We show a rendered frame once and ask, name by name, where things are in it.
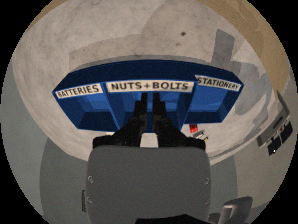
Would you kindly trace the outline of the red die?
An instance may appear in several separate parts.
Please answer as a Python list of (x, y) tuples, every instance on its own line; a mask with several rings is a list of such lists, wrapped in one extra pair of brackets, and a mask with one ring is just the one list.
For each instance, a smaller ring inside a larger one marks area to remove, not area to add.
[(190, 131), (191, 131), (191, 133), (192, 133), (192, 132), (196, 132), (196, 131), (198, 131), (197, 124), (189, 125), (189, 127), (190, 127)]

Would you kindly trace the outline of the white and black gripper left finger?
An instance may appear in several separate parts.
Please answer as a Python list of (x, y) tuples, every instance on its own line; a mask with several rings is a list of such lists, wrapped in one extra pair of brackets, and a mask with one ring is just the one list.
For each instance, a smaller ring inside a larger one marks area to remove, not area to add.
[(135, 101), (133, 117), (125, 126), (113, 135), (95, 137), (93, 148), (101, 145), (140, 147), (142, 134), (147, 130), (147, 96), (148, 92), (142, 92), (141, 101)]

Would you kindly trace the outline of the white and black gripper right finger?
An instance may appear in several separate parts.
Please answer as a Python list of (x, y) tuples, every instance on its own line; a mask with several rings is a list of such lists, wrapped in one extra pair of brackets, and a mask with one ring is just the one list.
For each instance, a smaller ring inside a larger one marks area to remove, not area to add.
[[(173, 126), (167, 118), (165, 101), (160, 101), (160, 93), (153, 92), (152, 130), (157, 135), (158, 147), (198, 147), (206, 150), (202, 139), (187, 137)], [(161, 138), (160, 138), (161, 136)]]

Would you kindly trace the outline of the blue three-compartment bin tray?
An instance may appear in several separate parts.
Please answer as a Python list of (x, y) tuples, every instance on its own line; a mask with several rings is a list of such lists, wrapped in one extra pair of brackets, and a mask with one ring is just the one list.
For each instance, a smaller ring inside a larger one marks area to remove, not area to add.
[(243, 87), (233, 72), (224, 69), (149, 59), (100, 64), (68, 73), (52, 94), (77, 129), (116, 132), (133, 116), (141, 93), (148, 92), (145, 133), (155, 133), (153, 92), (160, 93), (167, 117), (181, 131), (183, 124), (222, 123)]

